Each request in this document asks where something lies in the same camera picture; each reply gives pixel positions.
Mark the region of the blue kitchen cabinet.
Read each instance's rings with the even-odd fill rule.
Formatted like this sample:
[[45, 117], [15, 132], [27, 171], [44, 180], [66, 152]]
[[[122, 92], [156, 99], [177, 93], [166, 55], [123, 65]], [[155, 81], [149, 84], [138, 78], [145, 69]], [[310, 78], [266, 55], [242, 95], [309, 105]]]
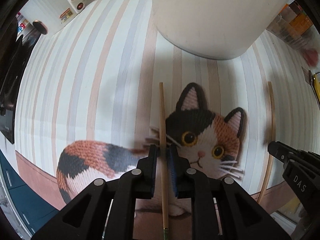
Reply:
[[59, 212], [21, 179], [3, 153], [1, 176], [18, 216], [32, 235]]

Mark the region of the yellow utility knife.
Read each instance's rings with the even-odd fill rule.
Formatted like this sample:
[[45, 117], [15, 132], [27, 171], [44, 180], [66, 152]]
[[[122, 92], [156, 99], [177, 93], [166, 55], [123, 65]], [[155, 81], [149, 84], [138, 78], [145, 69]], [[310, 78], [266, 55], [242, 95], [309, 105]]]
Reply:
[[320, 84], [319, 84], [319, 72], [316, 72], [313, 74], [311, 71], [309, 71], [309, 83], [312, 87], [312, 90], [314, 92], [314, 95], [317, 100], [317, 104], [320, 107]]

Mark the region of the cat pattern striped table mat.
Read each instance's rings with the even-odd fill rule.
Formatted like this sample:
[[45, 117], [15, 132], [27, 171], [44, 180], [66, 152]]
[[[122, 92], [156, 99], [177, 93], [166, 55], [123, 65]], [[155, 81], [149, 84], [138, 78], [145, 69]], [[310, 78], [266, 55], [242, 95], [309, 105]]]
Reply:
[[239, 57], [226, 61], [190, 54], [156, 29], [151, 0], [87, 0], [84, 11], [36, 42], [24, 71], [15, 113], [17, 170], [56, 209], [65, 202], [56, 168], [76, 140], [142, 148], [158, 125], [159, 90], [165, 112], [190, 82], [204, 89], [210, 110], [246, 113], [238, 182], [254, 197], [263, 183], [275, 100], [276, 139], [319, 152], [319, 107], [298, 52], [264, 31]]

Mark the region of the clear plastic bag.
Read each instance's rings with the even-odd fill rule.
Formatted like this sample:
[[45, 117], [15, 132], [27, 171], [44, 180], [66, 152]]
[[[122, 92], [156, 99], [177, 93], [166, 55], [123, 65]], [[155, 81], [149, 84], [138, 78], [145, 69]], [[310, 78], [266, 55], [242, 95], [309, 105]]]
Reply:
[[304, 34], [301, 53], [309, 67], [319, 67], [319, 32], [311, 26]]

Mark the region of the clear plastic condiment tray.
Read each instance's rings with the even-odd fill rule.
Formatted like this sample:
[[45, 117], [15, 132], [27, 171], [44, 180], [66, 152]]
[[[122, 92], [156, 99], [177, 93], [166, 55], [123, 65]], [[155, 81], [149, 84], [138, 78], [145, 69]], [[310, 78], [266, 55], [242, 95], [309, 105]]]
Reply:
[[286, 4], [266, 28], [294, 50], [311, 49], [315, 37], [313, 22], [303, 8], [293, 1]]

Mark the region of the beige cylindrical utensil holder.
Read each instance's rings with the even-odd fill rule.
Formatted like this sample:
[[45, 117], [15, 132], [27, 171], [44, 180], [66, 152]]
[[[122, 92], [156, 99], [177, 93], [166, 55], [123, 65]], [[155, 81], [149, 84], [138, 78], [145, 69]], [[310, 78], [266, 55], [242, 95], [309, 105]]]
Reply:
[[289, 0], [152, 0], [161, 35], [201, 57], [242, 55]]

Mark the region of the black induction cooktop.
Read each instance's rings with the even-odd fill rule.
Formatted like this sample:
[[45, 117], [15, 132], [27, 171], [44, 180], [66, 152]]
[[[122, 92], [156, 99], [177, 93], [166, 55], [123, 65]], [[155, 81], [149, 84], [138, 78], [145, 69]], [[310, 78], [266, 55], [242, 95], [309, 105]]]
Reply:
[[19, 88], [35, 44], [41, 34], [33, 30], [18, 35], [18, 22], [12, 20], [1, 39], [1, 133], [15, 142], [15, 113]]

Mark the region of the pink white electric kettle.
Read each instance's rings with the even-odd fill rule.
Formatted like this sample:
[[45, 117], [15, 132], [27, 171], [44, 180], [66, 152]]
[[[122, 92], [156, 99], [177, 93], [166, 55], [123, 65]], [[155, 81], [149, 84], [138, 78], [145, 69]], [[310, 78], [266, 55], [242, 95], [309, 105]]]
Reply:
[[29, 0], [20, 13], [43, 35], [54, 35], [86, 6], [85, 0]]

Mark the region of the colourful wall stickers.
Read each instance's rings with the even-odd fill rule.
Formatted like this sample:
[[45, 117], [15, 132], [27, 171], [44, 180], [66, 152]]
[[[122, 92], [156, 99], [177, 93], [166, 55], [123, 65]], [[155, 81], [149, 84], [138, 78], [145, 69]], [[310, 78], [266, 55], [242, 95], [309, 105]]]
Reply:
[[16, 15], [17, 21], [18, 21], [18, 27], [17, 27], [17, 35], [21, 35], [22, 31], [28, 26], [29, 21], [20, 13], [18, 12]]

